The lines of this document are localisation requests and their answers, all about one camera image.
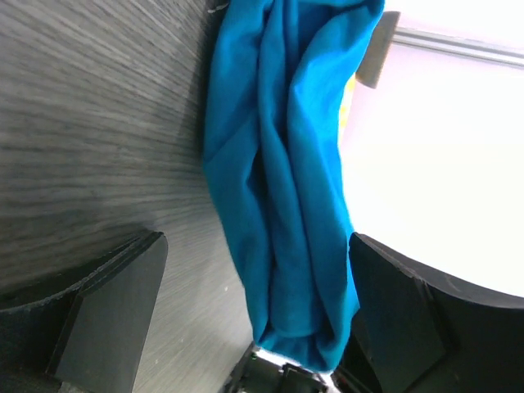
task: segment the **white background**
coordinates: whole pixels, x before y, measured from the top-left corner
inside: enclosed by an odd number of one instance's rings
[[[341,141],[355,229],[524,296],[523,114],[524,71],[392,46]]]
[[[524,48],[522,0],[386,0],[400,26]]]

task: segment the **metal rail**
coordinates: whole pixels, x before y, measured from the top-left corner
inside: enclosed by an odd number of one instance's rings
[[[448,37],[415,29],[397,28],[393,43],[490,61],[524,70],[524,47],[501,47],[464,38]]]

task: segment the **gray wooden surface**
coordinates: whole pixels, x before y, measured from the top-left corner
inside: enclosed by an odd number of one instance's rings
[[[198,152],[214,5],[0,0],[0,293],[165,232],[136,392],[215,393],[251,338]]]

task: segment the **black plastic piece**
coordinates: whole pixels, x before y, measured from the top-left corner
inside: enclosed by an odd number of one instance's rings
[[[362,235],[350,240],[350,260],[361,310],[345,358],[360,350],[369,367],[343,359],[336,373],[364,382],[357,392],[524,392],[524,299]]]
[[[61,382],[92,393],[131,392],[166,258],[164,235],[145,233],[4,295],[0,392],[54,392]]]
[[[244,354],[221,392],[225,393],[325,393],[326,384],[303,368],[282,367],[260,358],[252,347]]]

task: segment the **crumpled cloth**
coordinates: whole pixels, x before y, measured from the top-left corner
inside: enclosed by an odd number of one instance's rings
[[[339,364],[359,308],[338,114],[383,7],[231,0],[211,64],[204,171],[253,337],[313,371]]]

